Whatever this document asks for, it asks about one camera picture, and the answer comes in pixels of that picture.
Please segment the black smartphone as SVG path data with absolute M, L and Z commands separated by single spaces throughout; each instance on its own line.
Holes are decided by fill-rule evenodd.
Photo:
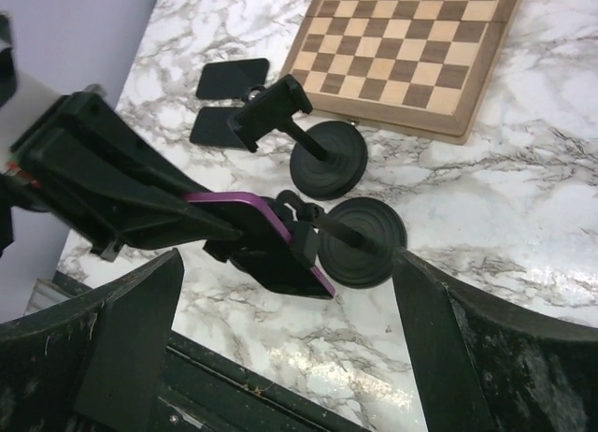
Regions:
M 266 58 L 206 64 L 195 96 L 199 100 L 243 99 L 252 88 L 265 84 L 269 67 Z

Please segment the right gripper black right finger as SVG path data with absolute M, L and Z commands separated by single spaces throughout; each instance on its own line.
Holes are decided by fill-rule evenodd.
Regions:
M 505 301 L 406 249 L 392 282 L 429 430 L 596 430 L 596 329 Z

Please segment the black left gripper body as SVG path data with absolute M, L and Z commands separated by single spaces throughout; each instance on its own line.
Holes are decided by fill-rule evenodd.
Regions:
M 60 97 L 16 140 L 8 203 L 50 212 L 112 261 L 187 239 L 187 178 L 98 95 Z

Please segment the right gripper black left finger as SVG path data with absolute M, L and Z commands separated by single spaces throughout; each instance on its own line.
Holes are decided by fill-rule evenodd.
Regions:
M 147 430 L 183 276 L 172 250 L 3 323 L 2 430 Z

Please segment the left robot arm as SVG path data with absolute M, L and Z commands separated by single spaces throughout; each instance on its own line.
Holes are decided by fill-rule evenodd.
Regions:
M 9 210 L 49 212 L 114 261 L 123 246 L 158 250 L 197 240 L 234 241 L 240 228 L 187 201 L 206 187 L 151 147 L 97 85 L 61 94 L 21 71 L 10 18 L 1 16 L 1 246 Z

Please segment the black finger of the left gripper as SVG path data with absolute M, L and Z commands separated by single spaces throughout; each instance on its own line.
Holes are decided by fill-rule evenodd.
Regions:
M 237 240 L 243 232 L 215 214 L 173 195 L 127 206 L 117 230 L 128 246 L 157 250 L 198 240 Z

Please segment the black phone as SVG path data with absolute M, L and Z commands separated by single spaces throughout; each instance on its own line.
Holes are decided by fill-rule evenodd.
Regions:
M 228 124 L 237 111 L 239 108 L 235 107 L 201 108 L 192 127 L 190 142 L 198 146 L 246 150 Z

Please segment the black phone stand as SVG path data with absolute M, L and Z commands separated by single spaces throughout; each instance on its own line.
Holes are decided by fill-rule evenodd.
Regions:
M 299 81 L 288 74 L 260 90 L 228 120 L 236 137 L 251 152 L 273 130 L 295 141 L 290 159 L 294 186 L 304 195 L 333 200 L 347 194 L 361 180 L 368 162 L 368 149 L 361 132 L 341 121 L 326 121 L 304 130 L 292 118 L 313 106 Z
M 331 284 L 349 288 L 381 284 L 392 273 L 395 249 L 406 246 L 403 221 L 389 205 L 374 198 L 351 198 L 330 211 L 290 190 L 263 198 L 294 238 L 315 232 L 315 265 Z

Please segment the red-edged phone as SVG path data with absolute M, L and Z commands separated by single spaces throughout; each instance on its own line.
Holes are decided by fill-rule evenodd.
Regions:
M 265 289 L 280 295 L 331 299 L 335 288 L 315 265 L 317 235 L 292 236 L 267 201 L 248 192 L 187 194 L 184 199 L 241 231 L 234 240 L 210 239 L 204 251 L 236 262 Z

